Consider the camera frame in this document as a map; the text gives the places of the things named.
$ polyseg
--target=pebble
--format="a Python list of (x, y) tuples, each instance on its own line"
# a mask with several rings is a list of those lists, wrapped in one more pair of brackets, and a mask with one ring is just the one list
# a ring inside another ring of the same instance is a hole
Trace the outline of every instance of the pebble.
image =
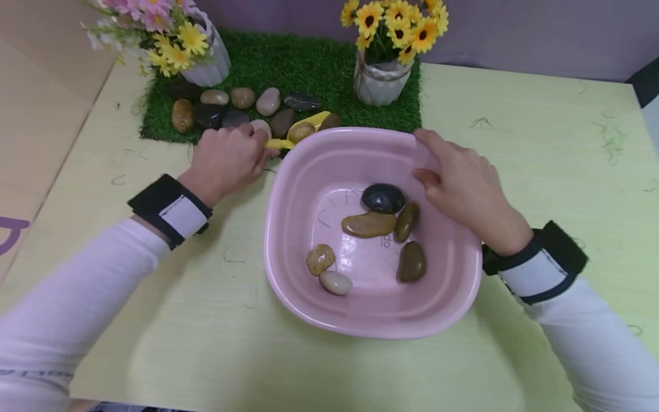
[(174, 100), (187, 99), (192, 102), (198, 101), (203, 92), (204, 89), (201, 87), (184, 80), (168, 84), (165, 88), (165, 93), (167, 93), (170, 98)]
[(249, 116), (240, 110), (229, 110), (222, 119), (222, 127), (238, 127), (243, 123), (249, 123)]
[(396, 221), (396, 229), (393, 231), (393, 238), (397, 242), (404, 242), (410, 236), (410, 233), (415, 228), (418, 222), (418, 204), (416, 202), (409, 202), (401, 213), (398, 215)]
[(341, 221), (341, 228), (344, 233), (363, 239), (386, 236), (396, 228), (396, 216), (377, 212), (348, 216)]
[(263, 119), (257, 119), (257, 120), (252, 120), (250, 123), (252, 124), (252, 127), (254, 127), (254, 131), (258, 129), (263, 129), (268, 134), (268, 139), (272, 138), (272, 130), (270, 129), (270, 125), (268, 124), (267, 121)]
[(291, 142), (298, 144), (302, 141), (302, 139), (310, 136), (311, 134), (314, 134), (315, 132), (316, 128), (314, 125), (311, 123), (303, 122), (293, 127), (288, 134)]
[(256, 101), (256, 110), (262, 116), (270, 117), (277, 113), (281, 104), (279, 89), (276, 87), (267, 88), (265, 92)]
[(174, 107), (171, 110), (171, 122), (180, 133), (187, 133), (194, 127), (194, 119), (192, 118), (192, 103), (190, 100), (178, 99), (174, 102)]
[(256, 101), (254, 91), (249, 87), (236, 87), (231, 91), (231, 103), (236, 109), (245, 110), (252, 107)]
[(220, 106), (229, 104), (229, 94), (224, 90), (206, 90), (202, 93), (200, 99), (204, 104), (218, 104)]
[(284, 95), (284, 104), (295, 111), (320, 110), (320, 102), (306, 94), (289, 92)]
[(329, 245), (316, 245), (306, 255), (306, 267), (313, 276), (320, 276), (336, 261), (334, 251)]
[(295, 112), (292, 109), (284, 109), (277, 113), (270, 121), (272, 136), (276, 138), (286, 138), (288, 130), (295, 122)]
[(362, 193), (362, 202), (375, 212), (394, 214), (405, 205), (405, 195), (394, 185), (377, 183)]
[(353, 281), (347, 276), (342, 275), (339, 272), (331, 271), (320, 274), (320, 284), (323, 285), (327, 291), (339, 296), (348, 294), (353, 288)]
[(401, 250), (396, 278), (401, 283), (416, 282), (426, 274), (426, 254), (417, 242), (409, 242)]
[(340, 116), (335, 113), (330, 113), (325, 118), (325, 120), (323, 120), (323, 123), (320, 124), (320, 127), (318, 127), (318, 131), (320, 132), (321, 130), (331, 129), (332, 127), (339, 127), (339, 126), (341, 126)]
[(227, 109), (216, 104), (197, 103), (192, 108), (194, 122), (204, 130), (218, 130), (225, 114), (227, 114)]

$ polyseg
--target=vase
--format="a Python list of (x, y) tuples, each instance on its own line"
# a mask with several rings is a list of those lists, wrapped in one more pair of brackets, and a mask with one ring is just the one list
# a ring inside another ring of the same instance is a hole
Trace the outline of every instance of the vase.
[(197, 8), (192, 10), (191, 15), (206, 33), (209, 45), (206, 53), (212, 59), (197, 63), (195, 66), (182, 71), (181, 74), (185, 77), (185, 80), (197, 86), (215, 86), (222, 83), (229, 76), (229, 69), (231, 68), (229, 53), (215, 25), (208, 19), (208, 15)]
[(364, 52), (358, 51), (353, 88), (359, 100), (369, 106), (388, 106), (401, 95), (412, 72), (414, 61), (404, 65), (397, 59), (367, 65)]

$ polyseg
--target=right hand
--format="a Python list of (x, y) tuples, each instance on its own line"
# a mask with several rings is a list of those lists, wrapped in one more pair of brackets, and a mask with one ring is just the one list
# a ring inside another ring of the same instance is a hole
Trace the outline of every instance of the right hand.
[(428, 169), (412, 172), (437, 210), (467, 226), (500, 256), (515, 254), (529, 244), (533, 230), (506, 200), (499, 173), (487, 158), (445, 141), (434, 131), (417, 129), (414, 136), (442, 165), (441, 175)]

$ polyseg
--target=table surface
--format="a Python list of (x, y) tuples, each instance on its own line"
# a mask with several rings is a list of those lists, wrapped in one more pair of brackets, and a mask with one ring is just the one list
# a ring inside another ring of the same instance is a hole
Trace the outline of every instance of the table surface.
[[(147, 80), (115, 67), (0, 289), (6, 310), (191, 147), (140, 140)], [(659, 166), (632, 87), (422, 65), (426, 128), (488, 156), (535, 226), (556, 220), (590, 256), (584, 276), (659, 354)], [(74, 397), (199, 411), (576, 411), (542, 330), (497, 278), (467, 315), (414, 341), (313, 328), (264, 273), (275, 173), (225, 199), (211, 229), (168, 256), (82, 363)]]

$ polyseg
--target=green grass mat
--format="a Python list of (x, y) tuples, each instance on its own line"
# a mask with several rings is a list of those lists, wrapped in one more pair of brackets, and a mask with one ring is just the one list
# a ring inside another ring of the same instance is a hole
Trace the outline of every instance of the green grass mat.
[[(421, 126), (419, 111), (419, 63), (398, 100), (388, 107), (369, 107), (353, 91), (355, 46), (327, 39), (293, 35), (241, 33), (221, 30), (231, 57), (229, 76), (215, 88), (230, 92), (234, 87), (249, 87), (256, 97), (268, 87), (281, 93), (302, 92), (318, 98), (323, 110), (341, 116), (343, 126), (368, 126), (411, 132)], [(140, 134), (142, 138), (167, 142), (196, 143), (201, 130), (181, 134), (171, 124), (173, 100), (164, 86), (178, 78), (157, 75), (146, 92), (146, 108)], [(255, 108), (250, 119), (266, 119)], [(313, 113), (298, 113), (297, 120)]]

